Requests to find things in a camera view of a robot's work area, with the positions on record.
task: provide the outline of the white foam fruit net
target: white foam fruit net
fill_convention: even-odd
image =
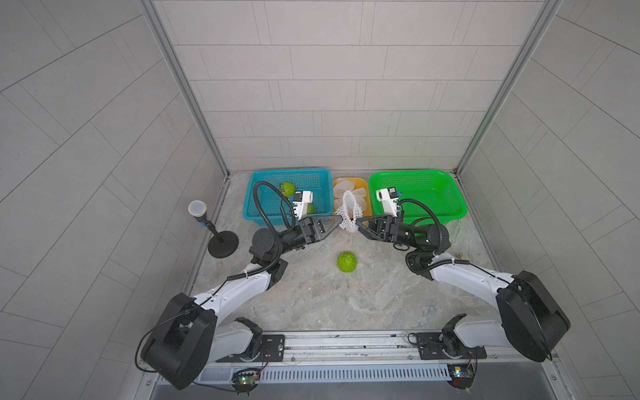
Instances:
[[[353,192],[350,190],[344,192],[342,195],[342,205],[335,211],[335,213],[342,217],[340,228],[346,229],[347,232],[351,233],[358,232],[356,219],[362,217],[362,208],[358,204]]]

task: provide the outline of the blue plastic basket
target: blue plastic basket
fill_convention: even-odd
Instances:
[[[249,185],[244,196],[243,216],[248,221],[254,221],[258,225],[265,225],[264,220],[258,213],[258,209],[253,202],[253,185],[259,180],[266,180],[276,188],[282,182],[291,182],[296,186],[296,190],[311,190],[314,193],[313,205],[315,212],[313,215],[333,214],[333,184],[331,173],[326,168],[302,168],[299,170],[270,170],[256,171],[251,175]],[[266,186],[258,189],[258,198],[264,212],[274,225],[284,225],[280,215],[280,197],[273,190]]]

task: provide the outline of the metal frame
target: metal frame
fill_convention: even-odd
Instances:
[[[476,152],[478,146],[480,146],[480,141],[482,141],[484,134],[489,130],[489,127],[495,119],[495,116],[498,114],[498,111],[500,111],[504,101],[507,99],[513,85],[515,85],[518,77],[522,73],[522,70],[529,61],[529,58],[531,58],[533,52],[536,50],[540,39],[545,34],[549,24],[551,24],[551,20],[556,16],[556,11],[560,7],[561,3],[562,0],[546,0],[545,4],[540,8],[540,12],[536,17],[536,20],[533,22],[524,42],[522,42],[522,46],[520,46],[520,49],[518,50],[518,54],[516,54],[516,57],[511,63],[507,74],[504,76],[500,87],[498,87],[497,92],[493,96],[493,100],[484,113],[476,132],[473,137],[471,137],[469,146],[460,158],[460,162],[456,167],[456,173],[458,175],[464,172],[471,160],[471,157]]]
[[[207,121],[202,114],[202,110],[200,109],[198,101],[193,94],[193,90],[191,90],[189,80],[184,74],[182,65],[180,64],[176,53],[173,51],[173,46],[169,41],[169,37],[166,35],[166,31],[164,30],[162,22],[160,21],[160,17],[157,14],[156,7],[154,6],[152,0],[138,0],[138,3],[140,5],[142,15],[144,15],[145,19],[147,20],[147,24],[151,28],[153,36],[156,38],[156,42],[158,44],[158,47],[160,47],[160,51],[164,56],[164,60],[169,66],[169,70],[173,74],[180,92],[182,92],[182,96],[184,97],[184,101],[187,104],[189,112],[191,112],[191,116],[195,120],[196,125],[200,129],[200,132],[202,133],[202,136],[204,137],[204,140],[209,147],[209,150],[212,152],[213,157],[215,158],[216,162],[222,169],[225,178],[227,179],[229,176],[229,169],[225,164],[224,158],[222,158],[222,155],[220,154],[218,146],[216,146],[216,143],[213,140],[211,130],[209,129]]]

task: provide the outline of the black motor housing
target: black motor housing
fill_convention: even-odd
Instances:
[[[504,333],[523,356],[542,362],[571,322],[536,275],[522,271],[513,278],[495,297]]]

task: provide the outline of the white wall tile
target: white wall tile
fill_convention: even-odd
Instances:
[[[591,107],[590,101],[535,61],[528,62],[513,93],[561,139]]]
[[[463,4],[429,1],[378,2],[371,44],[449,45]]]
[[[640,215],[640,177],[636,173],[640,138],[593,107],[565,143],[632,213]]]
[[[267,1],[272,44],[360,44],[362,3]]]
[[[465,79],[501,81],[518,49],[519,46],[478,46]]]
[[[476,151],[474,153],[469,161],[468,169],[473,172],[478,186],[485,195],[499,179],[483,152]]]
[[[364,109],[429,109],[436,81],[367,81]]]
[[[57,144],[61,145],[70,138],[69,132],[42,108],[19,83],[8,87],[2,94]]]
[[[352,110],[355,105],[356,81],[280,81],[279,84],[284,110]]]
[[[634,251],[637,247],[635,235],[638,233],[640,221],[634,219],[591,243],[591,247],[636,306],[640,305],[640,289],[635,284],[638,271]]]
[[[391,111],[323,111],[323,136],[386,136],[390,121]]]
[[[119,160],[90,124],[67,140],[0,203],[3,266],[30,274]]]
[[[162,2],[177,44],[260,44],[249,1]]]
[[[109,35],[88,43],[20,82],[62,126],[76,132],[134,80]]]
[[[200,53],[200,46],[182,45],[173,46],[173,49],[178,56],[178,60],[182,65],[182,69],[184,70],[185,75],[187,75],[187,79],[210,79],[209,73],[207,72],[207,67],[204,65],[204,60],[202,59],[202,54]]]
[[[454,136],[464,111],[402,111],[396,136]]]
[[[140,15],[127,0],[43,0],[47,10],[76,47]]]
[[[594,0],[580,14],[577,24],[638,52],[640,28],[635,16],[639,12],[640,4],[633,0]]]
[[[366,138],[366,140],[360,140],[358,155],[365,157],[413,155],[417,143],[418,138]]]
[[[551,196],[527,216],[527,222],[578,305],[587,305],[622,291]],[[576,274],[578,265],[580,273]]]
[[[486,201],[482,189],[478,186],[476,178],[473,172],[471,172],[471,168],[465,169],[460,175],[460,180],[467,190],[472,207],[476,210],[476,216],[480,220],[480,225],[485,226],[493,218],[493,211],[489,206],[489,202]]]
[[[463,44],[520,45],[541,5],[529,1],[479,1]]]
[[[620,375],[601,376],[582,380],[592,396],[628,396],[631,390]]]
[[[296,79],[382,79],[386,46],[291,46]]]
[[[360,45],[371,44],[371,33],[373,29],[373,13],[376,9],[375,2],[362,3],[362,18],[360,23]]]
[[[551,268],[552,266],[554,265],[551,264],[551,260],[549,259],[549,256],[544,255],[540,257],[538,260],[534,261],[533,264],[526,267],[526,270],[531,272],[532,274],[539,275],[542,272]]]
[[[538,278],[571,321],[571,329],[563,336],[561,344],[571,358],[578,375],[581,378],[590,378],[619,374],[611,357],[564,285],[566,280],[563,281],[556,268],[548,268],[538,274]]]
[[[465,152],[469,138],[443,138],[429,136],[422,149],[422,156],[460,157]]]
[[[302,168],[305,163],[302,157],[251,157],[242,158],[246,171],[272,170],[274,168]]]
[[[509,93],[494,122],[518,151],[541,124],[538,117],[513,93]]]
[[[127,42],[127,46],[129,46],[142,71],[148,70],[162,59],[160,48],[158,48],[158,44],[151,34],[151,29],[149,29],[144,17],[139,16],[120,26],[118,30],[125,42]]]
[[[500,189],[489,204],[523,268],[544,256],[544,249],[506,188]]]
[[[66,326],[132,218],[116,196],[98,189],[4,310]]]
[[[113,40],[113,43],[115,43],[116,47],[118,48],[118,51],[120,51],[120,54],[122,54],[122,57],[124,57],[124,60],[127,62],[127,65],[129,66],[129,69],[131,69],[131,72],[133,72],[136,78],[142,75],[143,73],[142,68],[140,68],[140,64],[138,64],[138,62],[136,61],[136,58],[131,52],[131,49],[129,48],[129,46],[127,45],[127,42],[124,41],[124,38],[122,37],[122,34],[120,33],[120,31],[117,29],[114,29],[111,32],[109,32],[108,35]]]
[[[476,1],[465,1],[464,7],[462,8],[462,13],[460,14],[460,18],[458,19],[458,24],[456,25],[456,32],[453,35],[453,39],[451,40],[451,45],[461,45],[462,41],[467,34],[467,29],[469,28],[469,22],[471,22],[471,17],[474,15],[474,11],[476,10]]]
[[[609,57],[613,49],[616,48],[616,44],[609,40],[604,40],[598,50],[592,55],[584,68],[580,71],[577,77],[571,82],[571,87],[577,91],[581,91],[584,85],[591,79],[593,74],[600,68],[604,60]]]
[[[156,118],[118,163],[112,175],[142,202],[177,145],[160,118]]]
[[[58,145],[20,112],[9,100],[0,96],[0,199],[45,161]]]
[[[621,205],[617,209],[611,211],[609,214],[600,218],[598,221],[594,222],[593,225],[590,225],[581,233],[584,239],[590,244],[600,239],[602,236],[608,234],[609,232],[613,231],[614,229],[621,227],[635,217],[636,216],[634,216],[628,208],[626,208],[624,205]]]
[[[629,311],[624,314],[595,321],[591,325],[622,373],[625,379],[624,383],[629,386],[633,394],[637,397],[640,389],[637,383],[638,371],[637,368],[630,368],[629,366],[635,365],[634,360],[637,360],[636,357],[639,356],[638,347],[628,346],[628,344],[633,343],[631,339],[632,335],[640,329],[640,314],[638,314],[636,310]],[[620,390],[620,392],[622,392],[622,390],[624,390],[624,383],[619,383],[622,388],[613,388],[613,390]]]
[[[487,159],[518,207],[522,207],[542,188],[536,174],[506,137],[500,139]]]
[[[140,280],[140,277],[138,275],[117,264],[111,259],[107,260],[100,273],[110,277],[116,282],[120,282],[131,290],[136,288],[138,281]]]
[[[332,170],[366,170],[369,157],[305,157],[305,167],[331,168]]]
[[[489,243],[498,254],[498,261],[502,264],[503,270],[512,274],[522,271],[520,261],[518,261],[518,257],[516,257],[516,254],[513,252],[502,228],[500,228],[498,220],[493,217],[488,223],[486,223],[484,229],[487,232],[487,239],[489,240]]]
[[[185,188],[202,154],[207,150],[202,134],[194,124],[166,163],[166,170],[181,188]]]
[[[293,79],[288,46],[199,46],[209,79]]]
[[[226,157],[282,157],[280,141],[274,138],[221,138]]]
[[[533,197],[529,199],[524,205],[520,208],[520,212],[525,217],[531,213],[531,211],[535,210],[537,206],[540,205],[543,201],[547,199],[551,194],[549,191],[543,186],[536,192]]]
[[[24,398],[79,398],[130,295],[130,289],[98,275]]]
[[[598,319],[611,317],[616,314],[621,314],[626,311],[635,310],[636,307],[629,300],[626,294],[618,293],[614,296],[607,297],[606,299],[588,304],[581,309],[582,313],[587,318],[587,321],[592,322]]]
[[[282,111],[282,96],[280,96],[280,83],[278,81],[269,81],[269,91],[271,92],[271,101],[273,103],[273,111]]]
[[[258,39],[260,44],[271,44],[271,34],[269,33],[269,21],[267,20],[267,11],[264,7],[264,1],[252,1],[253,14],[255,16],[255,25],[258,28]]]
[[[127,360],[127,362],[106,360],[104,358],[98,359],[80,399],[114,399],[127,373],[130,361],[131,359]]]
[[[22,399],[51,350],[0,340],[0,373],[3,396]]]
[[[91,123],[124,156],[171,100],[162,78],[152,69],[109,102]]]
[[[0,339],[52,348],[64,328],[0,312]]]
[[[484,111],[500,81],[449,81],[440,111]]]
[[[156,180],[110,258],[141,276],[177,202],[164,180]]]
[[[178,200],[178,204],[173,210],[169,222],[166,224],[167,230],[171,232],[181,244],[187,239],[189,228],[193,222],[193,217],[188,211],[189,203],[194,199],[201,199],[204,196],[205,189],[207,189],[206,184],[200,182],[200,179],[198,179],[195,174],[192,174],[186,188],[184,188],[182,192],[182,196],[180,196],[180,200]],[[180,248],[174,248],[174,250],[179,252]]]
[[[53,19],[53,16],[40,0],[22,0],[22,4],[29,10],[63,54],[76,48],[65,33],[62,32],[56,20]]]
[[[208,111],[272,111],[267,81],[197,81]]]
[[[570,84],[604,39],[562,18],[554,18],[533,59]]]
[[[580,91],[636,135],[640,134],[640,54],[616,47]]]
[[[215,138],[244,137],[244,128],[237,111],[207,111],[204,118]]]
[[[58,46],[19,0],[3,3],[0,17],[0,90],[62,55]]]
[[[294,157],[349,157],[351,138],[289,138],[289,149]]]
[[[371,157],[370,170],[425,170],[432,157]]]
[[[527,163],[578,230],[621,205],[620,200],[552,132],[548,132],[531,151]]]
[[[385,79],[464,79],[475,53],[473,46],[389,46]]]
[[[460,157],[432,157],[430,170],[452,171],[460,163]]]
[[[0,307],[4,308],[27,277],[0,267],[0,278]]]

